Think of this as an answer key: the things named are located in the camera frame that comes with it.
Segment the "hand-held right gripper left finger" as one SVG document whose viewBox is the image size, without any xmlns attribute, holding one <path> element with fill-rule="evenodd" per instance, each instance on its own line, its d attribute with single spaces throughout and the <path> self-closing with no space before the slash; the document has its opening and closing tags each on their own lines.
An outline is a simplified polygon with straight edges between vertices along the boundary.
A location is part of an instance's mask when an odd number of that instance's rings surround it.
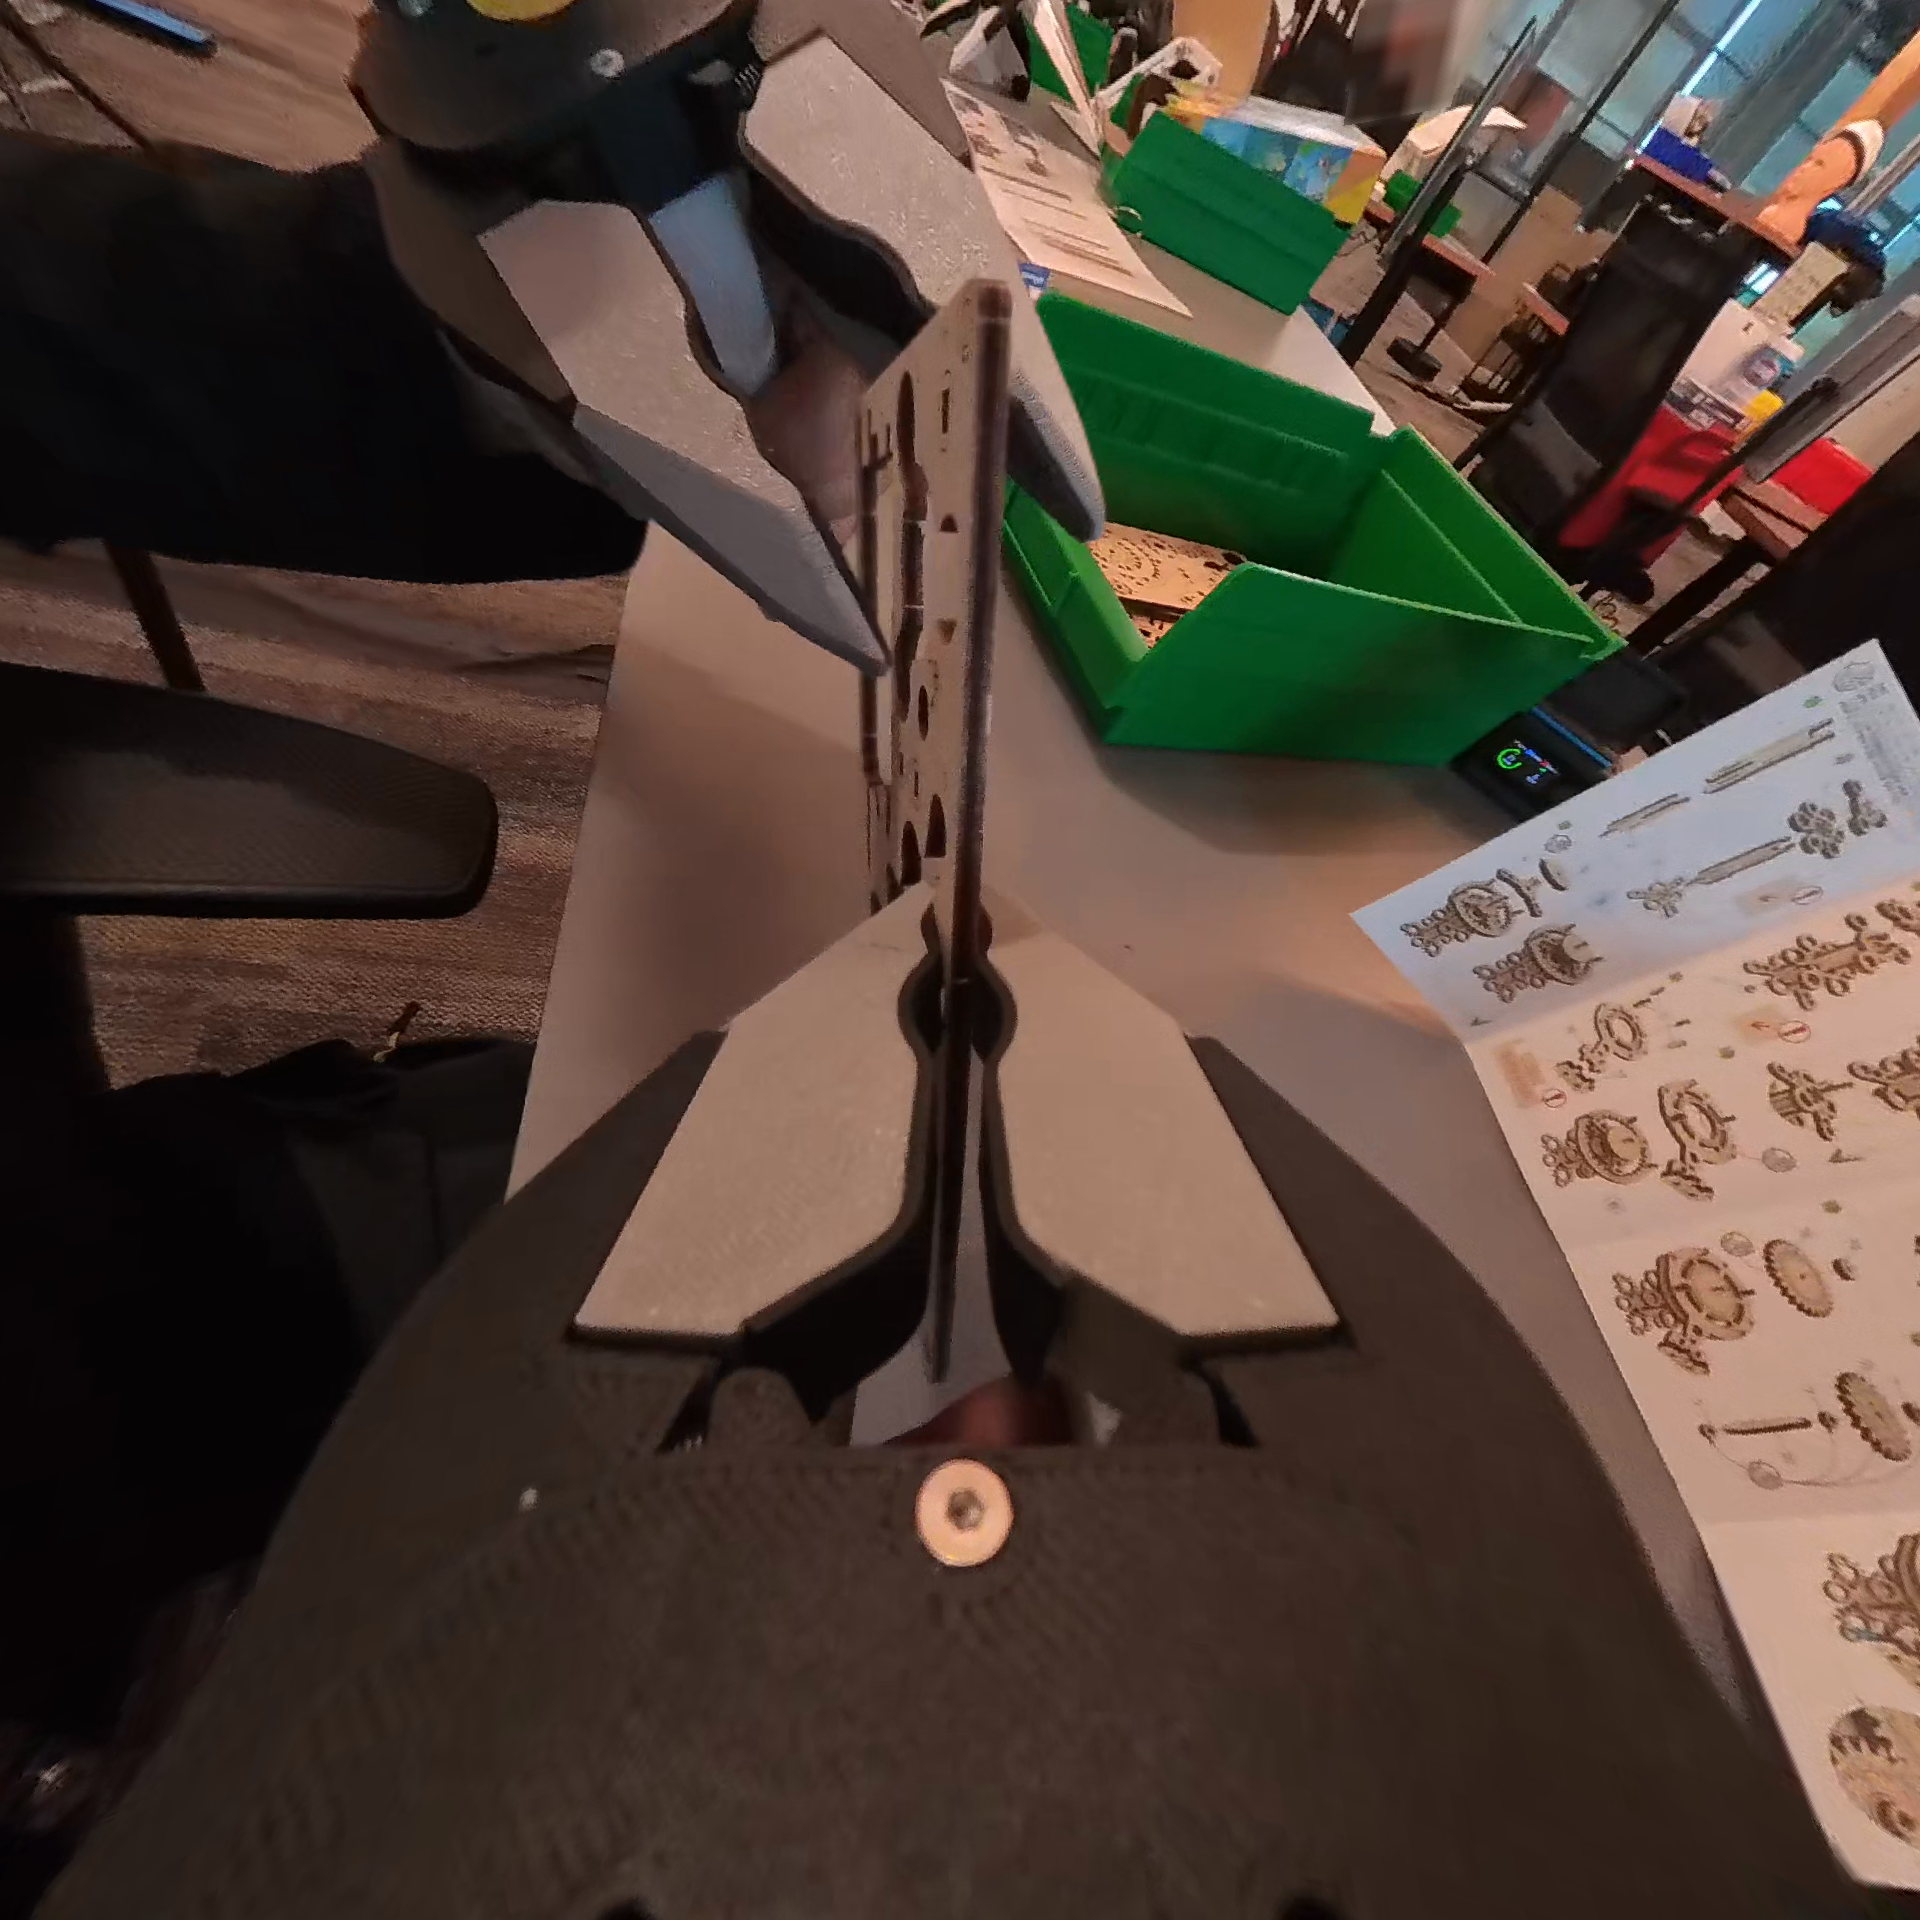
<svg viewBox="0 0 1920 1920">
<path fill-rule="evenodd" d="M 735 1014 L 573 1330 L 730 1342 L 875 1246 L 922 1108 L 903 1011 L 927 900 L 896 900 Z"/>
</svg>

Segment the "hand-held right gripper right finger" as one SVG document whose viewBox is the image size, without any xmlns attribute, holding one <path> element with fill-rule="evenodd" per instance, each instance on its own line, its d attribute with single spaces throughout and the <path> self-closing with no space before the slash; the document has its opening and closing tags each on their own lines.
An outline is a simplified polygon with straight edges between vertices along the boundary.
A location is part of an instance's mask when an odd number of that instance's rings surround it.
<svg viewBox="0 0 1920 1920">
<path fill-rule="evenodd" d="M 1175 1017 L 1032 915 L 993 915 L 984 1145 L 1013 1248 L 1064 1303 L 1197 1352 L 1338 1311 Z"/>
</svg>

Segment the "wooden model parts sheet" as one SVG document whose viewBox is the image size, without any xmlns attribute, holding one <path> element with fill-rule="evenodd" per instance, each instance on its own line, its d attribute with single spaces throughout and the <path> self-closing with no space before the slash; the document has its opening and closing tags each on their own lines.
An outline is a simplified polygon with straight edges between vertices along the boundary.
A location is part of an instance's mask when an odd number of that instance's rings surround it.
<svg viewBox="0 0 1920 1920">
<path fill-rule="evenodd" d="M 967 282 L 856 410 L 856 583 L 882 644 L 860 684 L 868 900 L 905 943 L 917 1067 L 905 1218 L 924 1376 L 947 1382 L 987 946 L 984 830 L 1013 305 Z"/>
</svg>

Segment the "person's left forearm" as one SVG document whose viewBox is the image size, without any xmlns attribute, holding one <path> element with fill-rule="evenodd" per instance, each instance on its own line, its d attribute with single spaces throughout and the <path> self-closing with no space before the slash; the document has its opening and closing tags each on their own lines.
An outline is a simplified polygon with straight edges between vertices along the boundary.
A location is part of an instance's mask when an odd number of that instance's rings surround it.
<svg viewBox="0 0 1920 1920">
<path fill-rule="evenodd" d="M 461 585 L 625 571 L 645 523 L 493 417 L 359 161 L 4 130 L 1 533 Z"/>
</svg>

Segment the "folded model instruction sheet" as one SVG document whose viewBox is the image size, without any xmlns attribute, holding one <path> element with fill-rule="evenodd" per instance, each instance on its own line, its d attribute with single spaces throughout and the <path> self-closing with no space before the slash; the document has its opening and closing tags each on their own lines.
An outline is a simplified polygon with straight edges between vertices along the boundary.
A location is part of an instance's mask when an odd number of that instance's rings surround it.
<svg viewBox="0 0 1920 1920">
<path fill-rule="evenodd" d="M 1499 1121 L 1842 1866 L 1918 1886 L 1918 722 L 1867 640 L 1360 907 Z"/>
</svg>

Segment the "person's left hand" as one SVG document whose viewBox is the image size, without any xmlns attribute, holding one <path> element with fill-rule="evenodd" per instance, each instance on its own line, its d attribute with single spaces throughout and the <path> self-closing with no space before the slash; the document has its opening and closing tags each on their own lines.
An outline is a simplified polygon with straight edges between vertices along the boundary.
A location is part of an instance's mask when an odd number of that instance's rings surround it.
<svg viewBox="0 0 1920 1920">
<path fill-rule="evenodd" d="M 857 518 L 856 430 L 868 386 L 831 333 L 795 329 L 776 373 L 742 407 L 762 456 L 835 536 Z"/>
</svg>

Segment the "printed paper sheet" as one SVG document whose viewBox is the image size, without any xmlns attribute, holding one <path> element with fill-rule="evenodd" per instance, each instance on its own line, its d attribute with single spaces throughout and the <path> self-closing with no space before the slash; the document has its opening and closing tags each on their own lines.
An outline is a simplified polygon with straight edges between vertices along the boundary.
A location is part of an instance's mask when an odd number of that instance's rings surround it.
<svg viewBox="0 0 1920 1920">
<path fill-rule="evenodd" d="M 1189 315 L 1189 305 L 1141 261 L 1085 163 L 965 87 L 946 80 L 942 92 L 982 189 L 1023 264 Z"/>
</svg>

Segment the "small green plastic bin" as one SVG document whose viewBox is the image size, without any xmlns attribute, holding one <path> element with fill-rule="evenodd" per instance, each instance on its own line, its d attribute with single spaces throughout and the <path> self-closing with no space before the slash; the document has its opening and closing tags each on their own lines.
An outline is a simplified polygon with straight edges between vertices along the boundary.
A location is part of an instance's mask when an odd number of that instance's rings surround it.
<svg viewBox="0 0 1920 1920">
<path fill-rule="evenodd" d="M 1350 238 L 1327 208 L 1166 112 L 1101 155 L 1099 183 L 1124 231 L 1284 315 Z"/>
</svg>

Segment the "colourful cardboard box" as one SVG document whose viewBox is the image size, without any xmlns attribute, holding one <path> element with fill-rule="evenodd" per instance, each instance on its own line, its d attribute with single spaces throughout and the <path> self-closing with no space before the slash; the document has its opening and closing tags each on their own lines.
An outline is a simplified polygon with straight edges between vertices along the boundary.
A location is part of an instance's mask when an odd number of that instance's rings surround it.
<svg viewBox="0 0 1920 1920">
<path fill-rule="evenodd" d="M 1318 108 L 1266 98 L 1177 94 L 1163 104 L 1188 131 L 1290 191 L 1354 226 L 1385 167 L 1379 144 L 1356 123 Z"/>
</svg>

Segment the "engraved wooden sheet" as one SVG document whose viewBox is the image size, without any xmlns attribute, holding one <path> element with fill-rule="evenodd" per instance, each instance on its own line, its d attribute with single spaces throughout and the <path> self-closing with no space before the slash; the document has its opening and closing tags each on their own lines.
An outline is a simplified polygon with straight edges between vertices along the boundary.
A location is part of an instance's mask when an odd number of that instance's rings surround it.
<svg viewBox="0 0 1920 1920">
<path fill-rule="evenodd" d="M 1119 523 L 1087 551 L 1147 650 L 1243 563 L 1243 553 L 1211 542 Z"/>
</svg>

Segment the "black bag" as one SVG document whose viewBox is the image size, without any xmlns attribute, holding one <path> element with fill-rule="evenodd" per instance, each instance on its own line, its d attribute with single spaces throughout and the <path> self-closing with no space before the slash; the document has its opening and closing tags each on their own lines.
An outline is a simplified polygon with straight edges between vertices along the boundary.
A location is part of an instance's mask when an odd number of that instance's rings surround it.
<svg viewBox="0 0 1920 1920">
<path fill-rule="evenodd" d="M 6 1118 L 6 1722 L 107 1715 L 162 1603 L 259 1555 L 376 1348 L 501 1201 L 531 1058 L 323 1042 Z"/>
</svg>

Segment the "small black screen device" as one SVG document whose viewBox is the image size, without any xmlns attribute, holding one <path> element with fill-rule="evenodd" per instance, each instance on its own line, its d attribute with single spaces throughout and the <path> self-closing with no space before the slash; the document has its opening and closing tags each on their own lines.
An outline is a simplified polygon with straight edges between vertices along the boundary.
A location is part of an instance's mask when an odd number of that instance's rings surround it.
<svg viewBox="0 0 1920 1920">
<path fill-rule="evenodd" d="M 1451 755 L 1450 772 L 1510 822 L 1529 822 L 1613 778 L 1617 766 L 1613 749 L 1539 702 Z"/>
</svg>

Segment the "black office chair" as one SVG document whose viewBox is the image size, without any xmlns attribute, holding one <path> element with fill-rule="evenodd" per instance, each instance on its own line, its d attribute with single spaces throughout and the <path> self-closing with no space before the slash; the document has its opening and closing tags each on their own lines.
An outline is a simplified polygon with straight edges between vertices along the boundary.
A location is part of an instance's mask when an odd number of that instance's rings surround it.
<svg viewBox="0 0 1920 1920">
<path fill-rule="evenodd" d="M 357 731 L 4 664 L 1 900 L 61 915 L 444 920 L 487 892 L 485 780 Z"/>
</svg>

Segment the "black mesh chair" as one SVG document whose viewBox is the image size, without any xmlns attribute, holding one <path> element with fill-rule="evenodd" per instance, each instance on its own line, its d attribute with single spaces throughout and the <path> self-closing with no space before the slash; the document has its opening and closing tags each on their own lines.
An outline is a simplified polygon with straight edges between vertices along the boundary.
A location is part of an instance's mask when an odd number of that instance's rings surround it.
<svg viewBox="0 0 1920 1920">
<path fill-rule="evenodd" d="M 1788 260 L 1743 219 L 1639 203 L 1596 264 L 1571 320 L 1510 406 L 1454 460 L 1470 486 L 1567 585 L 1615 588 L 1643 563 L 1639 533 L 1567 551 L 1556 533 L 1619 470 L 1693 349 L 1760 264 Z M 1734 449 L 1682 502 L 1726 480 Z"/>
</svg>

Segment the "red chair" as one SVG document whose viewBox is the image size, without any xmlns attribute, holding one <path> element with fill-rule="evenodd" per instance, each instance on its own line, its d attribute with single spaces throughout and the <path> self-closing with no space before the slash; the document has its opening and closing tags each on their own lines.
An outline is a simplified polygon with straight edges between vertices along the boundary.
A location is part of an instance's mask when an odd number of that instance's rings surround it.
<svg viewBox="0 0 1920 1920">
<path fill-rule="evenodd" d="M 1554 533 L 1560 550 L 1583 553 L 1619 533 L 1639 533 L 1636 553 L 1655 559 L 1671 542 L 1667 512 L 1696 491 L 1731 456 L 1728 426 L 1698 426 L 1661 403 L 1619 468 Z M 1829 438 L 1796 451 L 1770 481 L 1808 509 L 1834 513 L 1872 477 L 1860 458 Z"/>
</svg>

